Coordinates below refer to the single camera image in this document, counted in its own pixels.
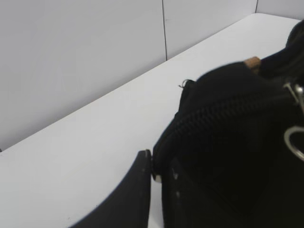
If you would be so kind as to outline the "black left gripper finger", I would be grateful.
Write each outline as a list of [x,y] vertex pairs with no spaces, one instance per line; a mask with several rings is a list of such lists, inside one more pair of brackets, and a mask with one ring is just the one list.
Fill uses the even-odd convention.
[[152,159],[149,150],[139,151],[115,190],[76,228],[146,228],[151,202]]

